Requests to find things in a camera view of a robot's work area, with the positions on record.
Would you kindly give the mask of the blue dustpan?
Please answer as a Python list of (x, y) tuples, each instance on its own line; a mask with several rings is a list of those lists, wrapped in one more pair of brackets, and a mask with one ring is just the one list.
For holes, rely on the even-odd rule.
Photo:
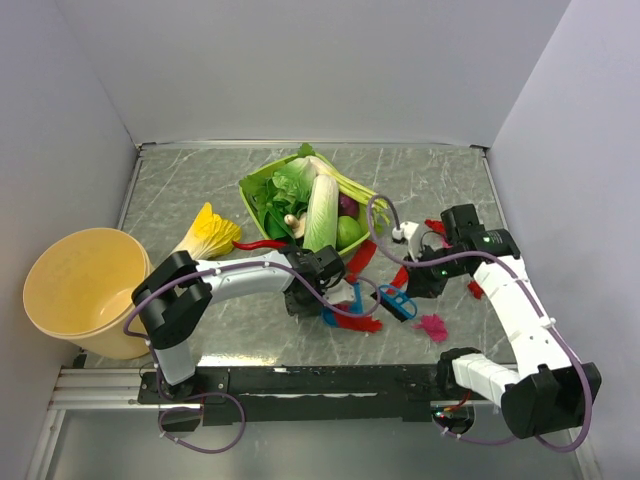
[[(354, 303), (353, 305), (334, 305), (334, 307), (342, 311), (340, 315), (344, 315), (343, 314), (344, 312), (348, 312), (351, 314), (356, 314), (357, 317), (362, 317), (364, 310), (363, 310), (360, 285), (358, 282), (353, 283), (352, 285), (355, 286), (355, 288), (358, 290), (358, 293), (360, 294), (360, 302)], [(321, 317), (328, 326), (340, 328), (336, 323), (337, 314), (338, 313), (334, 312), (333, 310), (327, 307), (323, 307), (321, 311)]]

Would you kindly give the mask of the blue hand brush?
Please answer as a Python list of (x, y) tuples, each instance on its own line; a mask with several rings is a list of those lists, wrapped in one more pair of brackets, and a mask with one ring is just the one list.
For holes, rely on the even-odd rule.
[(403, 290), (391, 284), (381, 285), (371, 294), (371, 298), (378, 300), (380, 306), (400, 322), (412, 320), (417, 316), (416, 303)]

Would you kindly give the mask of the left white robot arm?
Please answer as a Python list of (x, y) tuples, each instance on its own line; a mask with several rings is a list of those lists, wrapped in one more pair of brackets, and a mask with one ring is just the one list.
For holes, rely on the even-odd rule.
[(197, 261), (171, 254), (132, 293), (151, 351), (163, 375), (162, 390), (176, 402), (198, 387), (188, 339), (207, 307), (260, 293), (281, 293), (291, 316), (313, 316), (326, 307), (352, 304), (354, 287), (331, 247), (314, 253), (288, 245), (249, 259)]

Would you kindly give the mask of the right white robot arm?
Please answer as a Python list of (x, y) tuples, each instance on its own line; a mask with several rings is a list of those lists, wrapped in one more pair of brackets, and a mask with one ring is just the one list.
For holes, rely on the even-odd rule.
[(394, 241), (408, 247), (407, 295), (435, 298), (449, 279), (470, 276), (497, 315), (516, 367), (499, 365), (472, 347), (452, 349), (438, 361), (438, 390), (448, 398), (472, 392), (491, 401), (519, 439), (588, 427), (600, 372), (560, 341), (511, 234), (486, 229), (471, 204), (445, 210), (441, 220), (447, 245), (438, 250), (424, 243), (423, 224), (402, 222), (393, 230)]

